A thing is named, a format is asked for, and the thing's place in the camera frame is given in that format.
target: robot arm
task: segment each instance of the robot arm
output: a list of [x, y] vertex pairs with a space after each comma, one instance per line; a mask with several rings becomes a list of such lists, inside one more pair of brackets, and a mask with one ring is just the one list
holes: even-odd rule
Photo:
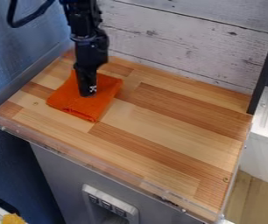
[[[7, 23], [18, 28], [44, 14], [55, 0], [47, 0], [34, 13], [18, 21], [13, 21], [18, 0], [11, 0]], [[109, 38], [99, 28], [101, 11], [96, 0], [60, 0], [71, 27], [71, 39], [75, 42], [74, 69], [77, 74], [81, 96], [96, 93], [96, 70], [108, 61]]]

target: wooden tabletop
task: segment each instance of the wooden tabletop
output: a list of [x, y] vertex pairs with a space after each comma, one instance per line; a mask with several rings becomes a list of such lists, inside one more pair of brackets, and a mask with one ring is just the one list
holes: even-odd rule
[[173, 203], [213, 220], [248, 133], [250, 97], [112, 57], [99, 72], [123, 79], [123, 87], [91, 123], [46, 105], [72, 65], [70, 52], [55, 60], [0, 106], [0, 116], [39, 133], [42, 144], [54, 148], [43, 136], [55, 139], [66, 145], [58, 151], [162, 196], [158, 186]]

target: orange object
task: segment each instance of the orange object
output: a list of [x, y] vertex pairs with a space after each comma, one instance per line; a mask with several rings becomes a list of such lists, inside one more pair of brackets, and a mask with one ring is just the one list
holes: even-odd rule
[[99, 73], [97, 92], [91, 97], [81, 97], [75, 70], [66, 82], [47, 99], [46, 103], [68, 114], [96, 122], [123, 84], [121, 79]]

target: white wooden wall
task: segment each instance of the white wooden wall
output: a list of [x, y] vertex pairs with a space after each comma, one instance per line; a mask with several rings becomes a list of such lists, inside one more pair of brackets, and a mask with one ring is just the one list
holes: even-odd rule
[[268, 0], [100, 0], [110, 52], [250, 94], [268, 52]]

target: wooden board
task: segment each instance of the wooden board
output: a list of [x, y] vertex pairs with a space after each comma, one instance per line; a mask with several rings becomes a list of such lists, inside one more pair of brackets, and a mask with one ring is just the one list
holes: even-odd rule
[[268, 223], [268, 183], [239, 171], [225, 217], [235, 224]]
[[116, 56], [239, 92], [256, 86], [268, 33], [112, 0], [102, 11]]
[[268, 2], [265, 0], [117, 0], [155, 10], [268, 32]]
[[[148, 192], [162, 196], [152, 186], [165, 189], [177, 195], [167, 193], [169, 200], [212, 221], [221, 210], [249, 129], [251, 116], [245, 111], [250, 97], [111, 58], [100, 72], [123, 79], [123, 87], [99, 122], [86, 122], [46, 105], [47, 97], [69, 76], [69, 55], [54, 61], [0, 106], [0, 116], [27, 127], [20, 133], [24, 137]], [[1, 120], [0, 124], [10, 128]], [[103, 164], [95, 164], [93, 158]]]

